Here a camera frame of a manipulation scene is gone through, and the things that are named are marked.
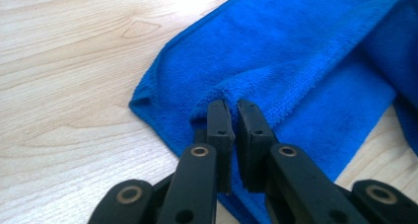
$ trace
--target blue towel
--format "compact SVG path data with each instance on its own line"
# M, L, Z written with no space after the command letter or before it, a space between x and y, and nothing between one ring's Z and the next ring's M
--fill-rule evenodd
M130 107L180 155L207 106L257 103L280 141L332 179L391 103L418 152L417 0L230 0L172 39ZM269 223L263 195L220 200L242 223Z

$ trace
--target black plastic part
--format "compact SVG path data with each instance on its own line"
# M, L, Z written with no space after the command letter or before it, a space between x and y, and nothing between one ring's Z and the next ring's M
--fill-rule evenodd
M231 125L231 115L224 101L218 100L208 107L207 144L216 149L218 192L231 193L231 162L235 134Z
M378 181L356 182L351 201L371 223L418 223L418 205L396 188Z
M173 176L174 174L171 174L153 185L154 194L152 199L152 209L150 210L150 217L152 217L150 219L153 220L152 223L157 222L157 218L160 215L161 208L163 207L166 199L167 191L172 183Z
M157 223L215 223L216 158L215 148L207 144L184 150Z
M250 192L264 192L267 178L266 158L270 147L278 143L259 107L239 100L237 152L240 176Z
M122 182L104 196L89 224L152 223L153 187L144 181Z
M299 147L274 145L268 168L297 223L368 223Z
M193 143L207 143L207 130L204 128L194 129Z

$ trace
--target wood grain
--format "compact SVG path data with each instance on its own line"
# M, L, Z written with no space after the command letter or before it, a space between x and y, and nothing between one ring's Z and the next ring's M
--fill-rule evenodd
M173 172L127 104L164 44L225 1L0 0L0 223L86 223L115 184ZM418 201L417 168L389 109L337 182Z

